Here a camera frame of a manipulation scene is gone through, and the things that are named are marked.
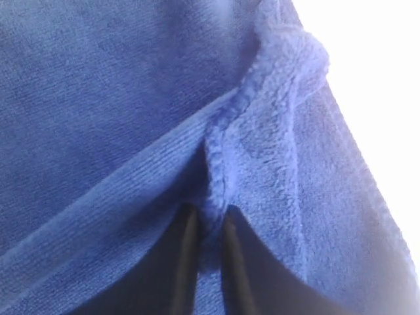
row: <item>blue velvet fabric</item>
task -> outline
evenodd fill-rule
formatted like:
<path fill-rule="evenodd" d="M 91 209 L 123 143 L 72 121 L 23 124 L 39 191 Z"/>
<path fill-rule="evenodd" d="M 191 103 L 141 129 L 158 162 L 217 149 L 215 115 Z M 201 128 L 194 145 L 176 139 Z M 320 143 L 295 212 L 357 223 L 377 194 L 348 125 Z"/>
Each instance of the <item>blue velvet fabric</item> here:
<path fill-rule="evenodd" d="M 196 314 L 223 314 L 238 205 L 296 275 L 361 314 L 420 314 L 410 253 L 288 0 L 0 3 L 0 314 L 70 311 L 184 200 Z"/>

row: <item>white background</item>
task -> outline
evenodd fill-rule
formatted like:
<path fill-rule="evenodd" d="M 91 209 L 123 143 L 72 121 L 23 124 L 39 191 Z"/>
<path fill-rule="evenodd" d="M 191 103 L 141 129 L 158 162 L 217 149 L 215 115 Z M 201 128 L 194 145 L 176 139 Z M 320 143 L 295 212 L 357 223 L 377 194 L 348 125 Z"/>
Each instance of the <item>white background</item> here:
<path fill-rule="evenodd" d="M 293 0 L 420 272 L 420 0 Z"/>

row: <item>ribbed fabric texture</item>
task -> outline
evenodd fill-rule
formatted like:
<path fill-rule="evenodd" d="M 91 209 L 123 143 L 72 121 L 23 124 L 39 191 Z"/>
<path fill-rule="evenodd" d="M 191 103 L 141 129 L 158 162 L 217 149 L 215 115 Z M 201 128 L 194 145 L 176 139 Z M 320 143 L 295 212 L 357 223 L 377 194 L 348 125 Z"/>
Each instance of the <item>ribbed fabric texture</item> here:
<path fill-rule="evenodd" d="M 327 53 L 291 2 L 259 2 L 0 4 L 0 314 L 95 296 L 184 200 L 207 227 L 196 314 L 223 314 L 229 203 L 330 299 L 420 314 L 410 253 L 326 85 Z"/>

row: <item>blue fleece fabric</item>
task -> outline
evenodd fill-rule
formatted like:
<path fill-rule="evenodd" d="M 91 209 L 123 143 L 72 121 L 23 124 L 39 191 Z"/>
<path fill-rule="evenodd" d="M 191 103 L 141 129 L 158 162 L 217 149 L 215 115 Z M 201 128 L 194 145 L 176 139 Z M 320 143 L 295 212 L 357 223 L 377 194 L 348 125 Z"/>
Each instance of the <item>blue fleece fabric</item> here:
<path fill-rule="evenodd" d="M 79 306 L 184 200 L 207 228 L 196 314 L 223 314 L 229 203 L 334 301 L 420 314 L 327 65 L 288 0 L 0 2 L 0 314 Z"/>

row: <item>blue cloth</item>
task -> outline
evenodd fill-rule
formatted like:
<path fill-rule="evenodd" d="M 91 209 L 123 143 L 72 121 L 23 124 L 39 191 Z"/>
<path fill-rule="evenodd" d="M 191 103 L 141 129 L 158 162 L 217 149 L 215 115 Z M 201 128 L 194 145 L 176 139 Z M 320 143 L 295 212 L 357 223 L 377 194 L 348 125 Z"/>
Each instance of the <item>blue cloth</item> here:
<path fill-rule="evenodd" d="M 0 314 L 79 306 L 185 200 L 207 228 L 196 314 L 223 314 L 229 203 L 334 301 L 420 314 L 327 65 L 288 0 L 1 2 Z"/>

